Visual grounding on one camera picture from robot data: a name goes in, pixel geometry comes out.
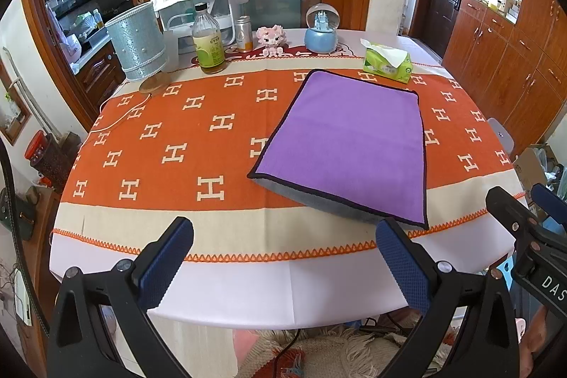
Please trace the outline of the purple and grey towel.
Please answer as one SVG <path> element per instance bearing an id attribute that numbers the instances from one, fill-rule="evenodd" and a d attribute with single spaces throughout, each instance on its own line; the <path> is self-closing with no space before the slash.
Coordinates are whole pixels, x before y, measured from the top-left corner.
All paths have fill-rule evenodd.
<path id="1" fill-rule="evenodd" d="M 313 69 L 247 176 L 327 213 L 428 229 L 419 96 Z"/>

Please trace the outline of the cardboard box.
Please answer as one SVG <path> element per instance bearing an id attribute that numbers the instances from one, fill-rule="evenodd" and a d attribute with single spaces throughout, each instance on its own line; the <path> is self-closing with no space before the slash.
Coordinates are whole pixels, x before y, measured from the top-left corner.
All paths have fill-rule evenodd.
<path id="1" fill-rule="evenodd" d="M 555 155 L 547 144 L 529 145 L 513 162 L 524 190 L 529 193 L 536 184 L 546 186 L 552 179 Z"/>

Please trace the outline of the grey plastic stool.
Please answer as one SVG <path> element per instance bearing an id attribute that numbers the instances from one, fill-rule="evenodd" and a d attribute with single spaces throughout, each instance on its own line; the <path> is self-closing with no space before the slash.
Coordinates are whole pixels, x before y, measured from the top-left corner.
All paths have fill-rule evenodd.
<path id="1" fill-rule="evenodd" d="M 487 123 L 494 131 L 504 151 L 510 156 L 514 150 L 514 140 L 505 127 L 495 118 L 488 118 Z"/>

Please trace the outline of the green tissue box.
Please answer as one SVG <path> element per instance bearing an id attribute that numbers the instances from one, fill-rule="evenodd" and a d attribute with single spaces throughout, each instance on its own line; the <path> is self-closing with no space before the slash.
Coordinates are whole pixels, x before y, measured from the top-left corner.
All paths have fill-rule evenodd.
<path id="1" fill-rule="evenodd" d="M 409 52 L 373 43 L 365 38 L 360 40 L 365 49 L 362 69 L 398 83 L 407 84 L 413 71 Z"/>

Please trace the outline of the orange H-pattern tablecloth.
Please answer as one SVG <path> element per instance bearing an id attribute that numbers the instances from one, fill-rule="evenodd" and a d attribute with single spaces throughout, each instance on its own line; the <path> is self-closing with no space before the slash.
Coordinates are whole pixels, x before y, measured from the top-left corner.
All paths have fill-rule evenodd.
<path id="1" fill-rule="evenodd" d="M 145 96 L 124 85 L 96 119 L 74 162 L 52 232 L 51 266 L 83 266 L 88 250 L 138 254 L 175 217 L 192 220 L 194 263 L 255 263 L 369 250 L 368 225 L 307 208 L 249 178 L 271 133 L 316 66 L 314 57 L 191 67 Z M 525 193 L 471 98 L 443 68 L 416 65 L 397 93 L 417 96 L 424 123 L 429 226 L 409 228 L 450 248 L 479 238 L 474 265 L 510 250 L 485 208 L 500 186 Z"/>

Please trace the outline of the blue snow globe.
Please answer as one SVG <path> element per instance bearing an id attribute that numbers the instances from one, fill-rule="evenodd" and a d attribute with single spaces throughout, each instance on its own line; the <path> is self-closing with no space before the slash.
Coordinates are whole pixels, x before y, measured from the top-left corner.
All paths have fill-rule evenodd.
<path id="1" fill-rule="evenodd" d="M 313 5 L 305 14 L 305 47 L 316 54 L 332 54 L 337 47 L 337 29 L 340 15 L 331 5 L 319 3 Z"/>

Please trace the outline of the green label glass bottle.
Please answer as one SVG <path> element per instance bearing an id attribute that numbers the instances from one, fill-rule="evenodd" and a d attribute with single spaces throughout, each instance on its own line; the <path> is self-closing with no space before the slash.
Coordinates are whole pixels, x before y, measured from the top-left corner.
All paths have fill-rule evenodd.
<path id="1" fill-rule="evenodd" d="M 226 61 L 220 27 L 208 12 L 207 3 L 198 3 L 194 8 L 192 38 L 198 64 L 205 74 L 213 75 L 224 69 Z"/>

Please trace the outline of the pink plush toy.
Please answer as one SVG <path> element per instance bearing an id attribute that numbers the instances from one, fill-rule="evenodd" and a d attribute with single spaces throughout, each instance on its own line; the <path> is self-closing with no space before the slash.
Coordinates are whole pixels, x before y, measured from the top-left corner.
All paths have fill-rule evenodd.
<path id="1" fill-rule="evenodd" d="M 256 31 L 259 46 L 264 57 L 282 57 L 286 41 L 285 31 L 281 25 L 260 27 Z"/>

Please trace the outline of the small metal can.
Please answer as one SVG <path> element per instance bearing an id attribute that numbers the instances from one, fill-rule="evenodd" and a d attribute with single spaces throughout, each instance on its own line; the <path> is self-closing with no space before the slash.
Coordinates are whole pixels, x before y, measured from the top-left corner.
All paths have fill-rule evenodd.
<path id="1" fill-rule="evenodd" d="M 254 49 L 252 25 L 249 15 L 241 15 L 235 21 L 235 42 L 241 53 L 251 52 Z"/>

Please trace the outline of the wooden cabinet wall unit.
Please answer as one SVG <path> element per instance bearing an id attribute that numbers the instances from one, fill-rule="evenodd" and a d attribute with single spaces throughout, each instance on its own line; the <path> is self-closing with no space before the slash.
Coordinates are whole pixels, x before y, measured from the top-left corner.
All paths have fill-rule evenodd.
<path id="1" fill-rule="evenodd" d="M 566 11 L 557 0 L 461 0 L 443 65 L 518 156 L 566 102 Z"/>

